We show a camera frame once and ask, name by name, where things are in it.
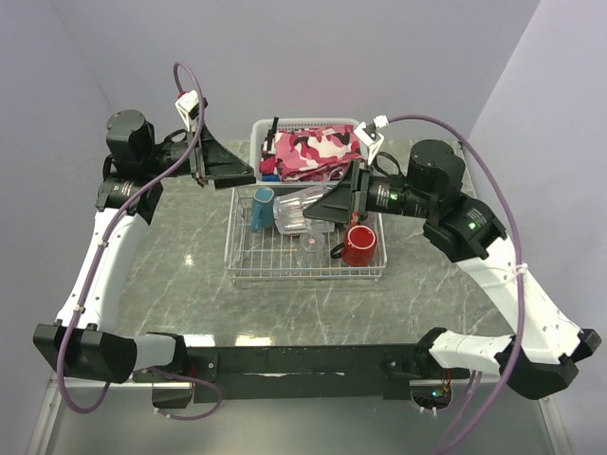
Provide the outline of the red mug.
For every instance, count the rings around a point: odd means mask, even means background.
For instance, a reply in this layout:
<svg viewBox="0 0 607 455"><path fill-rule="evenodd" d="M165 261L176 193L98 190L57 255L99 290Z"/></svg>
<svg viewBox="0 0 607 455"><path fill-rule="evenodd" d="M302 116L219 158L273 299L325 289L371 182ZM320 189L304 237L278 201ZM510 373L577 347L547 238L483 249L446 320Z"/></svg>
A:
<svg viewBox="0 0 607 455"><path fill-rule="evenodd" d="M349 266L364 267L373 260L376 248L376 233L365 225L354 225L348 228L343 241L330 250L330 257Z"/></svg>

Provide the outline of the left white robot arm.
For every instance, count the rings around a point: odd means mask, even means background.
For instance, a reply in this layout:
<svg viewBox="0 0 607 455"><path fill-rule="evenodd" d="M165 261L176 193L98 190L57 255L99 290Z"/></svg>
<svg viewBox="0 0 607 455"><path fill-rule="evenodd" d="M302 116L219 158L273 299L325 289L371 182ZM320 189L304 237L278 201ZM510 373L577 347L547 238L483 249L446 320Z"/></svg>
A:
<svg viewBox="0 0 607 455"><path fill-rule="evenodd" d="M150 227L162 179L190 175L217 189L252 184L253 169L222 146L193 108L184 115L182 140L155 141L155 128L137 110L122 110L106 124L108 156L95 204L94 228L75 285L51 324L40 324L33 343L62 378L123 383L150 368L167 380L190 369L180 335L116 335L120 295L142 237Z"/></svg>

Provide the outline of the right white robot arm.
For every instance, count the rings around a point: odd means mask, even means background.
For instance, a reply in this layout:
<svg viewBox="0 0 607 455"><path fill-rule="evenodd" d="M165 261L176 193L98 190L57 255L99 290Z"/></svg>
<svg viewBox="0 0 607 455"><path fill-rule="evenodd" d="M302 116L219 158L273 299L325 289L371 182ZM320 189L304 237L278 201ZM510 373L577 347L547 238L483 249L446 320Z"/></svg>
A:
<svg viewBox="0 0 607 455"><path fill-rule="evenodd" d="M397 364L399 370L419 378L453 369L495 374L532 400L562 391L601 338L567 318L516 263L515 246L498 217L463 193L465 170L451 145L424 139L413 145L405 172L388 174L378 165L351 163L341 181L303 214L343 225L370 213L423 220L424 237L480 286L514 332L479 337L433 328L410 358Z"/></svg>

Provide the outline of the light blue mug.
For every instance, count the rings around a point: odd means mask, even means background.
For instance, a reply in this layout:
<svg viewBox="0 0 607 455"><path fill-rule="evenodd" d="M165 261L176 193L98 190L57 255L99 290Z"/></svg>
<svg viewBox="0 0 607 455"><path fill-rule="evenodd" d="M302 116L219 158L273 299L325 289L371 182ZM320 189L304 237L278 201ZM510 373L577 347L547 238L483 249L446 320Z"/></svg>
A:
<svg viewBox="0 0 607 455"><path fill-rule="evenodd" d="M270 187L259 187L251 201L250 230L253 233L274 226L273 202L275 192Z"/></svg>

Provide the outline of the clear glass cup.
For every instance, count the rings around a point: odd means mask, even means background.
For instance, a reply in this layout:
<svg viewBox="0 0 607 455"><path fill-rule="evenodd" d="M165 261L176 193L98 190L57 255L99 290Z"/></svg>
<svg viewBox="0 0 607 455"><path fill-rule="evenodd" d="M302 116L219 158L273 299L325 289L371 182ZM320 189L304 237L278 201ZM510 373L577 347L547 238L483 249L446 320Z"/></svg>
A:
<svg viewBox="0 0 607 455"><path fill-rule="evenodd" d="M336 228L333 222L304 217L304 209L317 202L328 191L327 186L313 186L277 196L273 202L273 216L279 233L296 236L307 232L333 232Z"/></svg>
<svg viewBox="0 0 607 455"><path fill-rule="evenodd" d="M301 268L317 268L324 265L328 249L323 233L310 231L300 235L297 264Z"/></svg>

